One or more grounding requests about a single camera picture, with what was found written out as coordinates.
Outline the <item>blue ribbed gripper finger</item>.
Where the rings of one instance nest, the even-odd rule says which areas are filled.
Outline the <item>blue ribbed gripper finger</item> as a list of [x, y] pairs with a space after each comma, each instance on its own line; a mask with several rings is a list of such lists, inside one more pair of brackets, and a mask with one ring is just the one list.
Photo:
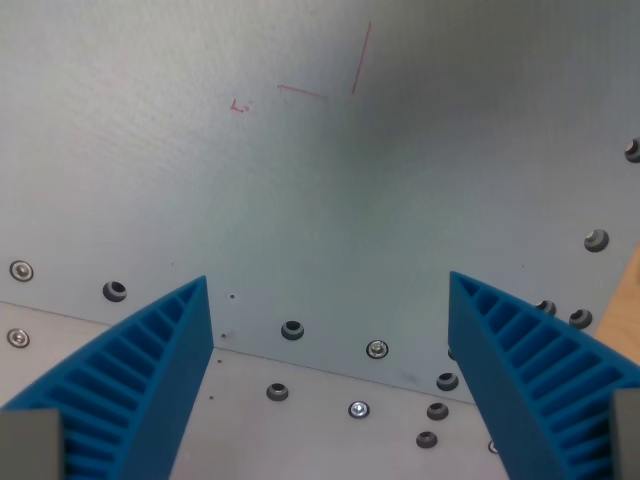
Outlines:
[[611, 479], [610, 405], [639, 384], [629, 359], [458, 272], [448, 345], [511, 479]]
[[214, 347], [198, 277], [104, 331], [6, 404], [55, 410], [68, 479], [170, 476]]

